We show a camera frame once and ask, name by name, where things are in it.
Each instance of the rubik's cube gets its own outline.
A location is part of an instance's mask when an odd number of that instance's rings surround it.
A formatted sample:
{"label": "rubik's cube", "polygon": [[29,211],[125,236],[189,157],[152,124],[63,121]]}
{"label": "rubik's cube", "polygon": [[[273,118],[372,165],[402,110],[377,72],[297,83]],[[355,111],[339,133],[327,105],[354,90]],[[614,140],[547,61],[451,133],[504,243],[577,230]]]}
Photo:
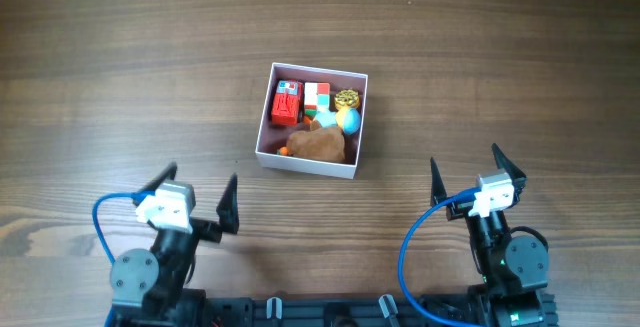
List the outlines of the rubik's cube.
{"label": "rubik's cube", "polygon": [[329,84],[307,82],[304,84],[304,113],[313,118],[318,112],[329,111]]}

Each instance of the box of toys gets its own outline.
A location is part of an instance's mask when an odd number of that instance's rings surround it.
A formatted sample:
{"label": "box of toys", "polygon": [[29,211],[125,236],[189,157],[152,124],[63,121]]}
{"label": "box of toys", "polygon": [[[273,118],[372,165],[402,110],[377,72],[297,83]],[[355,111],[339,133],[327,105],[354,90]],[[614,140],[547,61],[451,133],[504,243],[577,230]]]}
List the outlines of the box of toys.
{"label": "box of toys", "polygon": [[274,63],[256,144],[260,164],[353,178],[367,82],[366,74]]}

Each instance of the wooden table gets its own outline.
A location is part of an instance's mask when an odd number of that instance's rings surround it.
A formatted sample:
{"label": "wooden table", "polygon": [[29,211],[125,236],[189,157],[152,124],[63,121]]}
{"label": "wooden table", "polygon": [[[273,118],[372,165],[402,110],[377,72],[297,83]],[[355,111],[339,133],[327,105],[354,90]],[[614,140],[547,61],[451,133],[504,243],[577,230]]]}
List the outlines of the wooden table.
{"label": "wooden table", "polygon": [[[640,320],[640,0],[0,0],[0,325],[96,326],[109,263],[90,210],[175,160],[213,218],[240,178],[241,227],[203,243],[210,296],[399,294],[396,257],[428,205],[494,169],[529,176],[512,226],[551,243],[562,326]],[[354,181],[261,168],[272,62],[367,73]],[[116,255],[154,232],[127,202]],[[414,293],[480,283],[464,222],[410,246]]]}

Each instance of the red toy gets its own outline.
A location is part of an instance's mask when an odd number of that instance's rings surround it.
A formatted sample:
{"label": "red toy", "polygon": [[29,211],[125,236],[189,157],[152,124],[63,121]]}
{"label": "red toy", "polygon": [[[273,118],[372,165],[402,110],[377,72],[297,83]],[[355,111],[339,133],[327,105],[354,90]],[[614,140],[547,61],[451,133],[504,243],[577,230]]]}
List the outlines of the red toy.
{"label": "red toy", "polygon": [[302,82],[280,81],[271,110],[271,122],[283,126],[295,126],[300,116]]}

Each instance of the gold object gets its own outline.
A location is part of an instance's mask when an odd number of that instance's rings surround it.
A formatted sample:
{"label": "gold object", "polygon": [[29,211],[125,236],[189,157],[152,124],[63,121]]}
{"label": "gold object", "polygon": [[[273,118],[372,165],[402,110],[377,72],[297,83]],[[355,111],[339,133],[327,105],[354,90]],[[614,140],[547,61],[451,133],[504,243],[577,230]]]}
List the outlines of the gold object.
{"label": "gold object", "polygon": [[360,107],[360,96],[354,90],[340,91],[334,97],[336,108],[338,110],[344,107],[358,108]]}

